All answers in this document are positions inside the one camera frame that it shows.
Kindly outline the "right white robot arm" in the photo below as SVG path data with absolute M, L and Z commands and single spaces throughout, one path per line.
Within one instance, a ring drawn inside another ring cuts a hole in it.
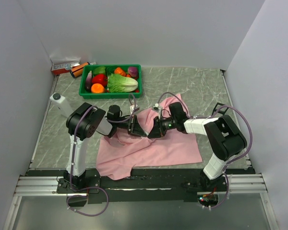
M 185 134 L 199 134 L 208 137 L 213 154 L 203 169 L 201 188 L 211 191 L 217 185 L 217 178 L 225 171 L 225 166 L 234 156 L 247 147 L 247 140 L 232 118 L 226 114 L 230 106 L 217 103 L 213 113 L 205 118 L 189 118 L 180 102 L 169 105 L 170 116 L 154 118 L 149 139 L 161 138 L 171 129 Z

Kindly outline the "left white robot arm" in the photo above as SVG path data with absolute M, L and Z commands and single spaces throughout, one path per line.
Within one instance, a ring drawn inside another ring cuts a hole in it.
M 70 135 L 71 149 L 63 178 L 68 182 L 68 187 L 76 193 L 83 191 L 86 185 L 86 152 L 89 138 L 95 132 L 111 138 L 120 128 L 127 130 L 130 136 L 147 136 L 134 112 L 123 116 L 118 105 L 111 105 L 106 112 L 89 103 L 83 103 L 69 115 L 66 127 Z

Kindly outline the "pink garment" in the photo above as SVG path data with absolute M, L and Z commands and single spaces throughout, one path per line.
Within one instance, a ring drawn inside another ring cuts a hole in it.
M 96 169 L 101 176 L 119 180 L 131 175 L 133 167 L 201 163 L 196 136 L 169 130 L 162 138 L 133 137 L 118 129 L 100 139 Z

